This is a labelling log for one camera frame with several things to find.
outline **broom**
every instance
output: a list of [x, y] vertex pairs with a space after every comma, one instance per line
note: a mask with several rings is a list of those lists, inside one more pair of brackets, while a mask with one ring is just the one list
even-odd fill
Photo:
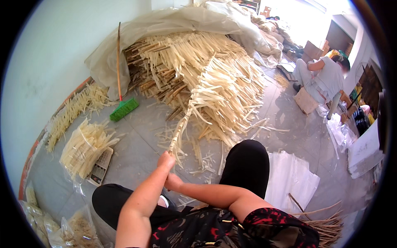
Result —
[[113, 111], [112, 114], [110, 114], [109, 118], [111, 121], [119, 121], [121, 118], [126, 116], [129, 112], [133, 111], [136, 107], [138, 107], [139, 103], [135, 101], [134, 98], [131, 98], [128, 101], [123, 102], [123, 98], [121, 96], [121, 86], [120, 86], [120, 25], [121, 22], [119, 22], [119, 30], [117, 34], [117, 84], [119, 87], [119, 98], [120, 98], [120, 104], [116, 108], [116, 110]]

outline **bag of bamboo strips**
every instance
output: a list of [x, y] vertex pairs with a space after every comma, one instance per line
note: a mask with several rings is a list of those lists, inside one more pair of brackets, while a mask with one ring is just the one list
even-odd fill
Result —
[[89, 124], [87, 118], [73, 131], [72, 136], [62, 151], [59, 162], [67, 173], [66, 179], [73, 182], [77, 193], [85, 195], [81, 189], [84, 179], [90, 174], [95, 162], [109, 146], [116, 144], [120, 139], [111, 137], [115, 134], [108, 129], [109, 121]]
[[62, 217], [61, 228], [48, 234], [48, 239], [52, 248], [103, 248], [88, 205], [77, 210], [67, 221]]
[[26, 216], [26, 220], [43, 245], [47, 248], [50, 248], [45, 222], [46, 220], [51, 220], [54, 222], [54, 220], [48, 213], [43, 212], [39, 208], [32, 181], [30, 181], [25, 189], [25, 196], [26, 201], [20, 200], [19, 204], [21, 205]]

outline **bundle of bamboo strips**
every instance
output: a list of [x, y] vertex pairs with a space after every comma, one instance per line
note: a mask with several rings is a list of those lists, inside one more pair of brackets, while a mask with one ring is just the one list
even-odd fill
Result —
[[198, 120], [200, 137], [233, 147], [241, 140], [236, 133], [247, 134], [256, 108], [262, 106], [262, 70], [225, 35], [182, 32], [146, 37], [124, 52], [129, 90], [138, 88], [167, 104], [173, 111], [166, 120], [180, 120], [169, 147], [175, 154], [191, 115]]
[[291, 199], [297, 204], [297, 206], [301, 209], [302, 213], [293, 213], [291, 215], [302, 215], [304, 214], [306, 218], [308, 219], [307, 221], [303, 221], [306, 224], [310, 225], [314, 230], [318, 232], [320, 235], [320, 244], [318, 247], [320, 248], [328, 248], [331, 247], [332, 244], [334, 244], [339, 238], [341, 238], [341, 232], [343, 228], [343, 222], [342, 218], [340, 217], [340, 213], [342, 210], [340, 208], [338, 211], [336, 211], [331, 217], [322, 219], [322, 220], [312, 220], [308, 215], [313, 214], [313, 213], [318, 213], [323, 210], [327, 210], [330, 208], [333, 208], [334, 206], [338, 205], [341, 203], [341, 201], [335, 203], [332, 206], [329, 206], [327, 208], [323, 208], [320, 210], [316, 211], [311, 211], [311, 212], [305, 212], [300, 204], [295, 200], [295, 198], [289, 194]]
[[65, 134], [67, 128], [79, 116], [81, 112], [86, 110], [90, 112], [99, 111], [105, 106], [117, 104], [109, 101], [107, 97], [107, 89], [98, 86], [96, 83], [87, 84], [80, 93], [74, 93], [73, 98], [69, 98], [64, 103], [63, 110], [55, 116], [51, 121], [51, 131], [48, 138], [46, 150], [52, 152], [57, 141]]

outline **person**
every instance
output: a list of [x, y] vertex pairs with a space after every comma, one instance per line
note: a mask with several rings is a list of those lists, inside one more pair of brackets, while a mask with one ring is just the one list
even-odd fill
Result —
[[321, 57], [317, 62], [308, 64], [302, 59], [298, 59], [293, 72], [298, 83], [294, 83], [293, 87], [296, 91], [304, 87], [321, 104], [332, 100], [333, 104], [328, 115], [328, 119], [330, 119], [343, 93], [344, 74], [349, 71], [350, 62], [341, 55], [334, 55], [332, 58]]
[[278, 17], [278, 16], [269, 16], [269, 17], [267, 17], [266, 19], [267, 19], [267, 20], [275, 20], [275, 21], [278, 21], [278, 20], [280, 20], [280, 17]]
[[[115, 248], [318, 247], [317, 231], [264, 200], [269, 157], [258, 141], [244, 140], [230, 150], [219, 184], [185, 183], [170, 173], [174, 165], [166, 151], [135, 191], [116, 184], [94, 191], [95, 211], [117, 229]], [[176, 211], [163, 187], [210, 206]]]

